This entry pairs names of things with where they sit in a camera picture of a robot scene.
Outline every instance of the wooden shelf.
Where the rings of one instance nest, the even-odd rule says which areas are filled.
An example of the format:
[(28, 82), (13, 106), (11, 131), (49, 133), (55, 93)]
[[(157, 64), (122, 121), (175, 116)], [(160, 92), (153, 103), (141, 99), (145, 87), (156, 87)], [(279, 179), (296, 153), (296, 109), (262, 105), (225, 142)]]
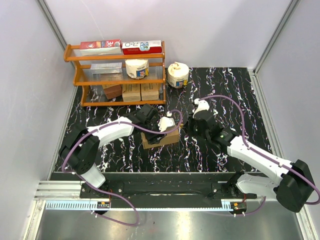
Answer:
[[(132, 55), (93, 55), (82, 56), (80, 53), (80, 45), (67, 45), (63, 58), (66, 62), (74, 62), (75, 74), (73, 84), (75, 86), (82, 86), (82, 99), (81, 105), (84, 107), (90, 106), (123, 106), (123, 105), (143, 105), (143, 104), (166, 104), (166, 73), (165, 73), (165, 42), (162, 41), (162, 53), (150, 54), (132, 54)], [(149, 63), (148, 76), (142, 79), (132, 79), (127, 75), (126, 65), (122, 64), (122, 73), (108, 73), (108, 74), (93, 74), (90, 64), (81, 64), (80, 61), (101, 61), (101, 60), (115, 60), (115, 62), (125, 59), (161, 59), (160, 62)], [(121, 99), (107, 100), (101, 98), (101, 101), (90, 101), (88, 96), (90, 89), (93, 87), (101, 87), (102, 85), (111, 84), (161, 84), (162, 95), (158, 100), (148, 101), (130, 101), (124, 102)]]
[(143, 104), (166, 104), (165, 95), (163, 89), (165, 86), (162, 84), (162, 91), (159, 91), (158, 100), (147, 101), (123, 101), (122, 96), (108, 100), (101, 85), (82, 86), (82, 98), (81, 105), (83, 107), (90, 106), (123, 106), (123, 105), (143, 105)]
[(91, 65), (76, 68), (73, 84), (75, 86), (108, 85), (108, 84), (162, 84), (164, 82), (162, 62), (155, 62), (149, 66), (148, 76), (142, 79), (132, 79), (127, 75), (125, 67), (122, 73), (93, 74)]
[(165, 58), (165, 42), (162, 41), (162, 53), (150, 53), (150, 54), (116, 54), (116, 55), (94, 55), (94, 56), (82, 56), (80, 52), (80, 45), (66, 46), (64, 51), (64, 61), (93, 61), (93, 60), (121, 60), (121, 59), (162, 59)]

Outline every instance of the black marble surface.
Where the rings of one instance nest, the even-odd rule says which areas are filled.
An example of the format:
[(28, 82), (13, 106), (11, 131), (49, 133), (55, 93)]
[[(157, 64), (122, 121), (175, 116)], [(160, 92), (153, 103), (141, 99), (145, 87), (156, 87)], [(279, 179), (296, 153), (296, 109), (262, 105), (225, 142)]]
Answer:
[[(92, 97), (95, 101), (100, 93)], [(258, 102), (246, 68), (190, 68), (188, 84), (175, 89), (167, 86), (167, 105), (155, 106), (161, 115), (167, 110), (178, 109), (183, 121), (192, 113), (193, 100), (209, 94), (225, 95), (235, 100), (244, 112), (247, 139), (258, 147), (271, 152), (268, 136), (261, 117)], [(74, 99), (65, 135), (73, 125), (95, 126), (115, 120), (124, 113), (140, 106), (81, 107), (82, 88)], [(209, 100), (212, 114), (224, 126), (241, 131), (238, 109), (226, 99)], [(205, 141), (189, 137), (180, 130), (179, 143), (144, 149), (140, 134), (123, 137), (98, 150), (95, 163), (102, 172), (254, 172), (250, 165), (233, 157), (214, 152)], [(61, 172), (61, 159), (57, 159), (54, 171)]]

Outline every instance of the gray wall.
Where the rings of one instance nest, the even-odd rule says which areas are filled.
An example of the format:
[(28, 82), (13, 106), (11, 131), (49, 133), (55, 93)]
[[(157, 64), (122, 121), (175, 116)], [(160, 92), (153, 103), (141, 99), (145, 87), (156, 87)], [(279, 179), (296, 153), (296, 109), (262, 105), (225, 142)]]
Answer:
[[(286, 158), (320, 187), (320, 1), (301, 1), (258, 73)], [(310, 200), (316, 200), (314, 194)], [(310, 206), (320, 233), (320, 206)]]
[(0, 3), (0, 239), (18, 240), (46, 180), (74, 69), (35, 0)]
[(69, 44), (165, 40), (166, 65), (253, 68), (290, 0), (46, 0)]

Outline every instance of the red and white box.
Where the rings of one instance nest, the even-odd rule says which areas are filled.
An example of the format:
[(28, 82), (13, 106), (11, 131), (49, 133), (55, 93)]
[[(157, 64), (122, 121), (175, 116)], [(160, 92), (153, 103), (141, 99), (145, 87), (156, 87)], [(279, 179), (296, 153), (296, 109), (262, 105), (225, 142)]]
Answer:
[(160, 54), (162, 53), (161, 40), (123, 42), (122, 51), (123, 51), (123, 54), (125, 55)]
[(122, 54), (121, 40), (82, 41), (80, 43), (80, 52), (82, 56)]

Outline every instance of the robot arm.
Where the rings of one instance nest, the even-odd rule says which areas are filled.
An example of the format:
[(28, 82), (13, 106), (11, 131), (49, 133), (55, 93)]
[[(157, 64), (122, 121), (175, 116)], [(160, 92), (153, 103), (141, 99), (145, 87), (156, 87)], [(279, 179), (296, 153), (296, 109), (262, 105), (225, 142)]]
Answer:
[[(132, 123), (136, 126), (155, 132), (164, 132), (167, 128), (175, 125), (172, 118), (160, 118), (158, 111), (149, 104), (145, 104), (140, 110), (121, 116), (111, 123), (119, 122)], [(116, 139), (127, 137), (137, 132), (144, 132), (149, 144), (159, 143), (159, 141), (166, 136), (166, 134), (155, 134), (139, 130), (129, 124), (112, 124), (100, 129), (104, 125), (105, 124), (90, 126), (88, 128), (76, 125), (65, 137), (59, 150), (59, 156), (64, 161), (71, 149), (82, 136), (93, 130), (98, 130), (82, 141), (71, 154), (67, 162), (75, 173), (80, 175), (95, 188), (99, 188), (106, 181), (105, 177), (97, 169), (95, 164), (98, 148)]]
[[(213, 114), (209, 112), (209, 104), (205, 100), (195, 101), (197, 109), (188, 118), (184, 125), (185, 131), (190, 136), (200, 136), (206, 139), (216, 152), (223, 152), (231, 157), (240, 159), (258, 169), (267, 177), (253, 176), (248, 173), (236, 174), (232, 192), (238, 190), (245, 194), (257, 194), (268, 198), (277, 199), (278, 202), (292, 212), (299, 212), (313, 192), (313, 188), (306, 184), (300, 177), (291, 173), (282, 166), (285, 165), (302, 174), (314, 184), (308, 165), (297, 160), (295, 163), (277, 157), (254, 144), (244, 144), (242, 136), (224, 128), (217, 123)], [(261, 154), (252, 151), (254, 148)], [(279, 162), (275, 164), (265, 158), (267, 156)]]
[[(238, 158), (267, 176), (236, 173), (226, 183), (227, 187), (224, 187), (222, 191), (229, 191), (234, 198), (238, 197), (238, 192), (266, 196), (277, 199), (280, 204), (292, 212), (299, 212), (313, 192), (313, 188), (300, 177), (281, 166), (285, 165), (292, 168), (314, 184), (308, 165), (301, 160), (293, 163), (279, 158), (249, 142), (247, 147), (238, 133), (230, 128), (224, 128), (216, 122), (213, 114), (209, 112), (208, 102), (201, 100), (197, 103), (197, 109), (189, 116), (187, 123), (183, 126), (187, 134), (204, 138), (216, 153), (222, 152)], [(158, 111), (148, 104), (145, 104), (140, 110), (126, 114), (113, 122), (128, 122), (155, 132), (163, 132), (175, 124), (172, 118), (162, 117), (160, 119)], [(92, 130), (99, 130), (101, 126), (88, 128), (76, 126), (64, 139), (59, 150), (59, 156), (65, 160), (81, 137)], [(145, 133), (149, 144), (158, 143), (165, 136), (165, 134), (141, 131), (128, 124), (113, 124), (88, 136), (71, 154), (67, 164), (88, 183), (99, 188), (106, 179), (95, 165), (98, 148), (113, 140), (139, 131)], [(276, 160), (279, 165), (250, 150), (251, 147)]]

